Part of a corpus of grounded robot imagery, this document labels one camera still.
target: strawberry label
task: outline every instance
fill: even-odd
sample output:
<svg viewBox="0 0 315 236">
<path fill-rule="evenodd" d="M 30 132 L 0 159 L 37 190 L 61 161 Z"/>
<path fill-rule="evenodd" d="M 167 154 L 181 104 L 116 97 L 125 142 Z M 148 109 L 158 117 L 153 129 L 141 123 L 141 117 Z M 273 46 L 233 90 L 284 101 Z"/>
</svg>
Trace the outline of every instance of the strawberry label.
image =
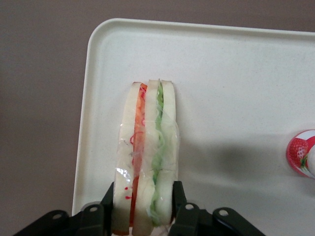
<svg viewBox="0 0 315 236">
<path fill-rule="evenodd" d="M 315 130 L 295 136 L 287 146 L 286 158 L 295 171 L 315 178 Z"/>
</svg>

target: sandwich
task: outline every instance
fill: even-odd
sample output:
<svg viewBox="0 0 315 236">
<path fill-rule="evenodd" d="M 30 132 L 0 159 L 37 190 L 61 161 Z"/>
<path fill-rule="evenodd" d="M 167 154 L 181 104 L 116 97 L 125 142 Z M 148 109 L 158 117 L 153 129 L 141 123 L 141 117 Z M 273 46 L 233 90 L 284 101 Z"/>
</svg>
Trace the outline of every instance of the sandwich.
<svg viewBox="0 0 315 236">
<path fill-rule="evenodd" d="M 179 133 L 171 81 L 134 82 L 119 133 L 112 232 L 148 236 L 172 220 Z"/>
</svg>

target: white tray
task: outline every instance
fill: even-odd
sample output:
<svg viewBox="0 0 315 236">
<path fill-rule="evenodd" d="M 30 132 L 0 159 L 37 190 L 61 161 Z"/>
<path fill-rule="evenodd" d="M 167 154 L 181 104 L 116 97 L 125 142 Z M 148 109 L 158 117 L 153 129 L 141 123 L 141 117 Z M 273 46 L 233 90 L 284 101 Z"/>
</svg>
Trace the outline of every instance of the white tray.
<svg viewBox="0 0 315 236">
<path fill-rule="evenodd" d="M 315 128 L 315 33 L 113 19 L 91 35 L 73 214 L 114 181 L 133 81 L 172 80 L 179 180 L 209 212 L 231 207 L 268 236 L 310 236 L 315 180 L 285 149 Z"/>
</svg>

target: tomato slice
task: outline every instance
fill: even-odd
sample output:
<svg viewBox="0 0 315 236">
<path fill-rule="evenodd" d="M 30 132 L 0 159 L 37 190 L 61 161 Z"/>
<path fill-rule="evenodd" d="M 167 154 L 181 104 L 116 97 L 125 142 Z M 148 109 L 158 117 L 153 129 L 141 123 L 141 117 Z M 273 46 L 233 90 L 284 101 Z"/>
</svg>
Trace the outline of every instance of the tomato slice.
<svg viewBox="0 0 315 236">
<path fill-rule="evenodd" d="M 133 137 L 130 138 L 133 144 L 133 155 L 132 155 L 132 164 L 134 170 L 134 179 L 132 183 L 132 199 L 131 199 L 131 208 L 130 208 L 130 226 L 133 225 L 134 219 L 134 209 L 136 205 L 137 199 L 137 189 L 138 189 L 138 181 L 139 174 L 142 164 L 142 153 L 144 149 L 144 139 L 145 139 L 145 123 L 144 123 L 144 110 L 145 110 L 145 96 L 147 91 L 147 85 L 141 84 L 137 105 L 136 105 L 136 116 L 134 123 L 134 134 Z"/>
</svg>

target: metal rivet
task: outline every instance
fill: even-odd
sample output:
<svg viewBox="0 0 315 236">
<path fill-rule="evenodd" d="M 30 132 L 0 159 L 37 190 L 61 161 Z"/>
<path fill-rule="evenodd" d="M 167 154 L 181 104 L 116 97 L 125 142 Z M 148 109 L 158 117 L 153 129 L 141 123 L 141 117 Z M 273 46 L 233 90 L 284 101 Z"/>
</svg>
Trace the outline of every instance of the metal rivet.
<svg viewBox="0 0 315 236">
<path fill-rule="evenodd" d="M 187 205 L 185 206 L 185 208 L 186 208 L 187 210 L 192 210 L 194 207 L 193 207 L 192 204 L 187 204 Z"/>
<path fill-rule="evenodd" d="M 90 212 L 94 212 L 94 211 L 97 211 L 97 207 L 95 206 L 90 208 Z"/>
<path fill-rule="evenodd" d="M 57 219 L 59 219 L 61 217 L 62 217 L 61 214 L 56 214 L 56 215 L 53 216 L 53 220 L 57 220 Z"/>
<path fill-rule="evenodd" d="M 219 214 L 220 214 L 221 216 L 228 216 L 228 212 L 227 212 L 226 210 L 220 210 L 220 211 L 219 211 Z"/>
</svg>

